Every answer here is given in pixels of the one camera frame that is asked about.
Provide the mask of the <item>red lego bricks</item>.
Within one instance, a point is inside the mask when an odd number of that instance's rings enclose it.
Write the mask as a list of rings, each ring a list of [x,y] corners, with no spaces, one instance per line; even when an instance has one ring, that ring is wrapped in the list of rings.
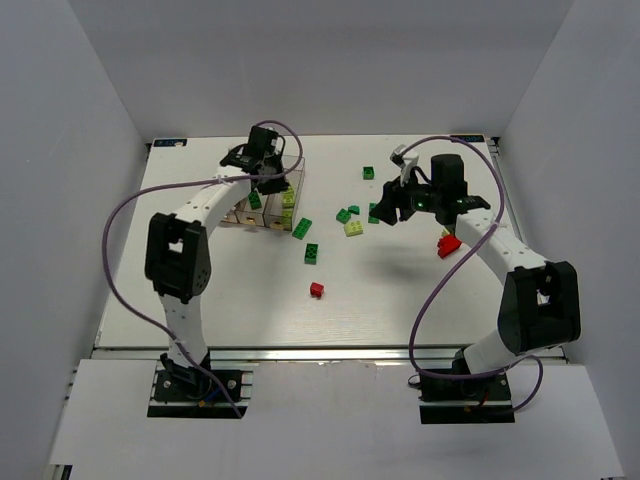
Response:
[[[442,236],[437,242],[437,254],[444,259],[458,250],[461,244],[462,242],[455,235]]]

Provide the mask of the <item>lime 2x3 lego brick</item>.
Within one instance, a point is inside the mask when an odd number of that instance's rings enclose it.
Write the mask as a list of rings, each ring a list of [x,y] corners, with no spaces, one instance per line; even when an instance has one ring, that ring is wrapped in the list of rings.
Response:
[[[292,187],[289,187],[281,194],[281,199],[283,209],[293,209],[296,203],[295,190]]]

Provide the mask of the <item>lime 2x2 lego brick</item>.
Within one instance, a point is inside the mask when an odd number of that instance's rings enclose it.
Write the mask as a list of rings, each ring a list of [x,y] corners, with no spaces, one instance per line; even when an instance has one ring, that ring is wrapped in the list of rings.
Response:
[[[292,210],[284,210],[281,214],[282,224],[290,228],[293,220],[293,211]]]

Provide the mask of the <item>small red lego brick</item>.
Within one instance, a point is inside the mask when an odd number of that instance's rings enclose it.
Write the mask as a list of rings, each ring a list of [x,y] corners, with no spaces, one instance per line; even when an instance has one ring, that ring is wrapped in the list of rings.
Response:
[[[312,282],[310,285],[310,295],[313,298],[320,299],[324,295],[325,286],[318,282]]]

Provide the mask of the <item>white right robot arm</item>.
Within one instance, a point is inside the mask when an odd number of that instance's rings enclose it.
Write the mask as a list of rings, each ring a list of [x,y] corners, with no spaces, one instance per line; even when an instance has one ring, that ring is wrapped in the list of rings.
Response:
[[[567,261],[552,262],[501,226],[482,197],[471,195],[457,154],[431,159],[431,177],[419,182],[417,161],[393,153],[399,176],[383,186],[374,218],[393,226],[417,212],[431,213],[500,281],[497,326],[464,348],[460,375],[482,375],[513,365],[527,354],[576,341],[581,335],[578,276]]]

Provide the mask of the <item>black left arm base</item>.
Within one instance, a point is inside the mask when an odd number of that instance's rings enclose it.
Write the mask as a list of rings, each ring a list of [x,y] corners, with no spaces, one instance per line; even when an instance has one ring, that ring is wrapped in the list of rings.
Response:
[[[246,413],[252,396],[253,371],[235,365],[214,369],[240,416],[228,402],[220,386],[205,376],[198,386],[172,376],[156,363],[147,417],[152,419],[231,419],[239,420]]]

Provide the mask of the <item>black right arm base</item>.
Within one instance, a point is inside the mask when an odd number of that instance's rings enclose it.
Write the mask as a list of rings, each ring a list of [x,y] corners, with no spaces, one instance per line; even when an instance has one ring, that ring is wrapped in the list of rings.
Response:
[[[515,422],[511,390],[505,374],[475,379],[436,379],[420,374],[423,425],[511,424]]]

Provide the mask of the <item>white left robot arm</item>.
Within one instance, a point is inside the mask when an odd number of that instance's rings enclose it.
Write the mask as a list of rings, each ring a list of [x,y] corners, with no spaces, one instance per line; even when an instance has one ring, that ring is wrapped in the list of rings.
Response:
[[[168,372],[188,379],[197,365],[208,366],[200,296],[211,278],[209,237],[251,192],[269,195],[288,189],[282,162],[285,145],[286,140],[272,128],[252,127],[247,142],[220,161],[212,185],[173,212],[152,216],[144,273],[172,332],[169,351],[161,356]]]

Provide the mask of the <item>green square lego brick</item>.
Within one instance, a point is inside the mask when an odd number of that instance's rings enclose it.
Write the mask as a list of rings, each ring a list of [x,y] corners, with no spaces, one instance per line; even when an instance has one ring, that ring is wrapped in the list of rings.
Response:
[[[364,166],[362,170],[362,178],[364,180],[373,180],[375,178],[375,171],[372,166]]]

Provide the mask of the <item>smoky clear left container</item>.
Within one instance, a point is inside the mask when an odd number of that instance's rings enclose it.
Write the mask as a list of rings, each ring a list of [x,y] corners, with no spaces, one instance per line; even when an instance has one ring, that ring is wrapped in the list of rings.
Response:
[[[224,200],[230,207],[224,220],[231,223],[238,223],[237,204],[247,197],[251,189],[251,181],[243,179],[247,173],[240,166],[235,165],[235,161],[240,158],[243,148],[243,145],[238,145],[230,149],[227,156],[220,162],[220,168],[218,169],[218,173],[223,179]]]

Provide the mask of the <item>lime rounded lego brick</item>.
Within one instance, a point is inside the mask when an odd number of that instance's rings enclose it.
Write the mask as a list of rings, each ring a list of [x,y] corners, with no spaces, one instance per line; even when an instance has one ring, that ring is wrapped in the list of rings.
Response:
[[[360,221],[349,221],[344,224],[344,233],[346,237],[354,237],[362,235],[364,228]]]

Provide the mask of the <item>green 2x2 lego brick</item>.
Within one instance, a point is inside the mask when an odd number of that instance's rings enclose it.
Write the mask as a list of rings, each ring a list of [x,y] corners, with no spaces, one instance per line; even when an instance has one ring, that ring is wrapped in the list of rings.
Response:
[[[336,214],[336,220],[341,224],[346,224],[351,219],[351,213],[348,210],[340,209]]]

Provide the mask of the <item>smoky clear middle container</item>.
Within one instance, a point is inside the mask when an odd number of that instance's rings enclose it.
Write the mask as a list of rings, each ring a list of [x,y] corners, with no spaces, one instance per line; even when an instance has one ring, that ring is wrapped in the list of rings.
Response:
[[[261,209],[252,210],[250,208],[247,197],[251,192],[257,192],[260,195],[262,201]],[[258,189],[257,180],[251,180],[249,193],[240,201],[238,201],[234,206],[237,222],[245,226],[266,228],[267,212],[268,207],[270,206],[270,201],[271,196],[264,194],[261,190]]]

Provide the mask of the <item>blue table label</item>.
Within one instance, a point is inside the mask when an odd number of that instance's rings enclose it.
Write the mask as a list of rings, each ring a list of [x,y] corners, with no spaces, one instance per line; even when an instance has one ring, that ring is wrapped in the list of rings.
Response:
[[[184,147],[186,145],[186,138],[155,139],[152,144],[154,148],[176,148]]]
[[[461,134],[457,134],[457,135],[451,135],[452,138],[456,138],[459,140],[462,140],[464,142],[467,143],[484,143],[485,142],[485,138],[483,135],[461,135]]]

